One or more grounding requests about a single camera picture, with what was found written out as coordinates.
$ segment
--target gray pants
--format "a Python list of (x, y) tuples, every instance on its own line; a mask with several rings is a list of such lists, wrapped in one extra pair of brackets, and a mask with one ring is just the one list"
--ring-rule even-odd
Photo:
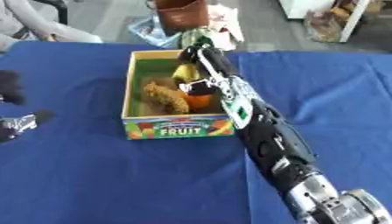
[(0, 52), (6, 52), (20, 41), (10, 36), (19, 26), (27, 27), (38, 39), (47, 39), (54, 34), (58, 41), (102, 43), (98, 36), (44, 19), (28, 0), (0, 0), (0, 20), (3, 21), (0, 23)]

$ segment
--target fruit box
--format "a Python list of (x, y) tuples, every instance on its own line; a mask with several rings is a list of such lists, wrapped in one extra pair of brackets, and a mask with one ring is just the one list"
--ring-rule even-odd
[(231, 120), (221, 108), (218, 95), (208, 107), (188, 115), (169, 115), (165, 107), (150, 101), (143, 88), (151, 81), (176, 89), (172, 75), (180, 51), (133, 52), (122, 107), (122, 122), (128, 139), (232, 136)]

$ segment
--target table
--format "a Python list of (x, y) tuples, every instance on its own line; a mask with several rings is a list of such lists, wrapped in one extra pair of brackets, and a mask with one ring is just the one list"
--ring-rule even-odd
[[(131, 51), (145, 45), (26, 42), (0, 59), (27, 104), (57, 116), (0, 145), (0, 223), (294, 223), (235, 137), (126, 141)], [(319, 154), (339, 190), (392, 210), (390, 55), (241, 52), (231, 60)]]

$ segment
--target robotic hand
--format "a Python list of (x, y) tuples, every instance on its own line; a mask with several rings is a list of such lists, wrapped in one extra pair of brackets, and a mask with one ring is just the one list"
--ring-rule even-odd
[(301, 136), (231, 67), (222, 52), (189, 46), (180, 55), (208, 76), (179, 88), (189, 95), (221, 94), (221, 105), (260, 173), (299, 223), (390, 224), (388, 210), (362, 189), (339, 193), (315, 166)]
[[(0, 102), (23, 104), (25, 99), (19, 93), (20, 88), (16, 73), (0, 71)], [(41, 109), (23, 117), (0, 117), (0, 143), (14, 139), (28, 129), (37, 128), (52, 116), (53, 113), (49, 110)]]

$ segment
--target floor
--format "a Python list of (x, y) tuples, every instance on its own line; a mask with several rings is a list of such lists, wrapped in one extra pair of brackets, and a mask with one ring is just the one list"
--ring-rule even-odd
[[(101, 36), (107, 42), (133, 43), (129, 23), (151, 12), (144, 0), (69, 0), (70, 25)], [(239, 50), (311, 50), (343, 52), (392, 52), (392, 22), (382, 19), (363, 26), (346, 44), (309, 40), (299, 21), (288, 21), (277, 0), (220, 0), (239, 8), (239, 21), (246, 42)]]

